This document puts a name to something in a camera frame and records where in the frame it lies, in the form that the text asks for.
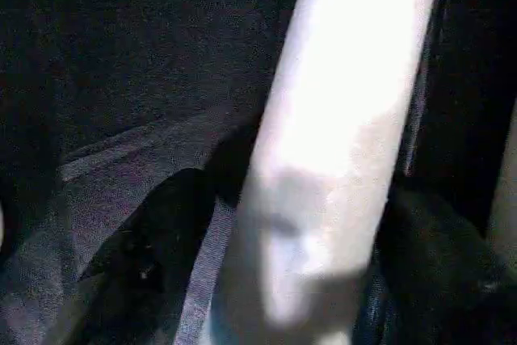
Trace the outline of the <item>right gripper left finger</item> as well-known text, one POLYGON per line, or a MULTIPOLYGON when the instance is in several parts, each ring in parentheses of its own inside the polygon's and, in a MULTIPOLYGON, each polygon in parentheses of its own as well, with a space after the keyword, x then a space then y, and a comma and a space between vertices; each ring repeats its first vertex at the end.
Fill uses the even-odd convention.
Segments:
POLYGON ((205 170, 179 170, 153 188, 82 273, 99 290, 72 342, 148 344, 160 326, 176 330, 215 204, 205 170))

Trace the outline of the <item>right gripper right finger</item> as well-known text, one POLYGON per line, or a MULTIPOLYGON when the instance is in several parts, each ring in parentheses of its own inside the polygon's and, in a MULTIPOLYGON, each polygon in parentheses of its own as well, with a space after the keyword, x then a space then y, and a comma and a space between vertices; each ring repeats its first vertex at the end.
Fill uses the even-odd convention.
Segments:
POLYGON ((516 278, 435 194, 393 186, 377 234, 399 344, 514 344, 516 278))

